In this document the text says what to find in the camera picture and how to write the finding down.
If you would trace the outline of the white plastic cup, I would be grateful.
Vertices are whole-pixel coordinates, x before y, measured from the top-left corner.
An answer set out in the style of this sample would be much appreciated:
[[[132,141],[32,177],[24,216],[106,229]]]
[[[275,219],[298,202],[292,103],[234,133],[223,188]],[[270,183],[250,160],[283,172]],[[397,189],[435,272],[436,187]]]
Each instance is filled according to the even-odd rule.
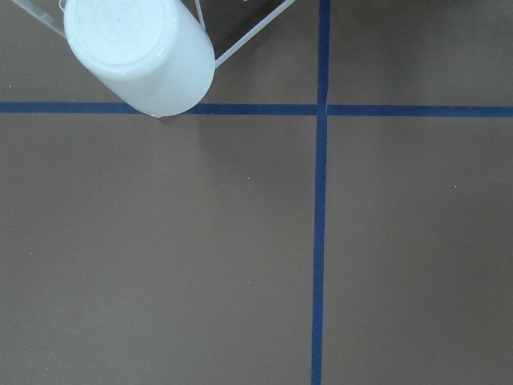
[[[144,114],[179,115],[212,84],[212,43],[181,1],[68,1],[63,21],[77,60]]]

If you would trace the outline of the clear acrylic stand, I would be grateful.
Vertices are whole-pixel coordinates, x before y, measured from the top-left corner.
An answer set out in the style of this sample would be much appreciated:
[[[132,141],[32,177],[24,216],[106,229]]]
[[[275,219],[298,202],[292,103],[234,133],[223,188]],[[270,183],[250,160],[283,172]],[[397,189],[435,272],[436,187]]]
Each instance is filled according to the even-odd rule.
[[[54,1],[59,8],[59,16],[44,10],[40,1],[11,2],[57,35],[66,38],[63,18],[67,1]],[[181,2],[210,38],[217,69],[295,1]]]

